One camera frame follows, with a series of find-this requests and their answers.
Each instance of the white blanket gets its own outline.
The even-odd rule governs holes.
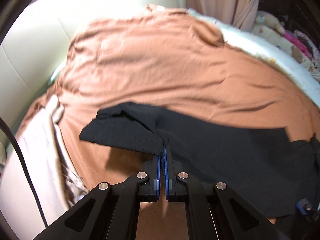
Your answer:
[[[63,112],[58,97],[53,95],[18,139],[48,225],[88,192],[76,173],[57,125]],[[15,151],[4,169],[0,209],[20,240],[31,240],[44,230]]]

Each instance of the metal pin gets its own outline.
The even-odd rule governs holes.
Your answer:
[[[106,183],[106,182],[102,182],[102,183],[99,184],[99,189],[101,189],[101,190],[105,190],[108,187],[109,187],[109,184]]]
[[[140,172],[138,172],[138,174],[137,174],[137,177],[138,177],[139,179],[144,179],[146,176],[147,176],[147,174],[146,174],[144,171],[140,171]]]
[[[180,179],[186,179],[189,175],[186,172],[180,172],[178,176]]]
[[[225,183],[223,183],[223,182],[218,182],[216,187],[218,189],[224,190],[224,189],[226,189],[227,185]]]

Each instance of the bedding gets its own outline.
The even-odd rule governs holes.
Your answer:
[[[302,51],[292,44],[289,40],[281,36],[275,30],[262,24],[255,24],[252,33],[256,36],[264,38],[266,41],[281,49],[283,52],[293,57],[299,64],[309,70],[311,68],[311,60],[302,53]]]
[[[56,94],[65,108],[63,141],[89,189],[124,181],[150,158],[79,140],[99,109],[127,101],[227,126],[285,127],[290,141],[314,133],[319,139],[319,107],[286,75],[225,42],[225,34],[184,9],[148,6],[131,19],[98,19],[73,37],[66,66],[31,105],[17,136]],[[160,199],[141,204],[137,239],[188,239],[184,203]]]
[[[243,32],[231,25],[224,24],[219,20],[199,14],[197,11],[189,9],[189,14],[197,19],[215,24],[220,28],[224,39],[231,46],[240,48],[242,51],[258,57],[272,65],[288,76],[318,107],[320,107],[320,84],[313,79],[313,74],[309,69],[302,68],[290,55],[286,55],[282,50],[271,45],[265,39],[255,36],[252,33]]]
[[[53,95],[17,140],[49,225],[88,192],[70,160],[57,125],[63,112],[64,107]],[[0,209],[20,240],[33,239],[44,230],[15,151],[7,160],[0,184]]]

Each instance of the black cloth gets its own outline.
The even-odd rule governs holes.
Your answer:
[[[128,102],[99,110],[80,139],[160,156],[171,147],[186,172],[225,182],[266,217],[294,214],[298,196],[315,194],[316,173],[305,171],[313,169],[312,147],[293,149],[284,129],[227,127]]]
[[[286,236],[288,236],[291,239],[293,222],[294,215],[278,217],[276,220],[276,228],[278,228],[281,232],[283,232]]]

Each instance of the stuffed animal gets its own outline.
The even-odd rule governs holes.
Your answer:
[[[264,24],[269,28],[276,30],[281,35],[285,33],[285,29],[280,24],[277,17],[273,16],[271,13],[258,11],[255,22],[259,24]]]

